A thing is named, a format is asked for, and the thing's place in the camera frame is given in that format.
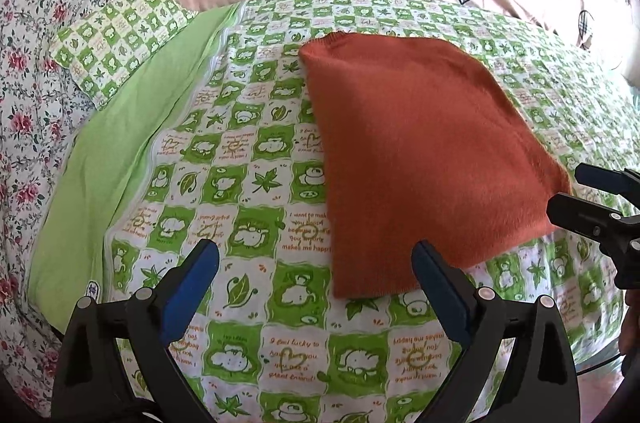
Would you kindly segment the person's right hand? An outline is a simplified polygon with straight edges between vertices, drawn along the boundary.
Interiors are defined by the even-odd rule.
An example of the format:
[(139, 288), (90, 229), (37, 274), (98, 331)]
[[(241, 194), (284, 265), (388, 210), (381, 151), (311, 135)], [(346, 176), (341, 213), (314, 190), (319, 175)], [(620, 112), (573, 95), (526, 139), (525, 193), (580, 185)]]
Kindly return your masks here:
[(620, 330), (620, 338), (618, 339), (618, 349), (620, 350), (620, 354), (624, 356), (622, 365), (623, 377), (627, 377), (627, 373), (634, 363), (634, 358), (639, 355), (639, 291), (627, 290), (625, 294), (625, 304), (627, 311), (622, 330)]

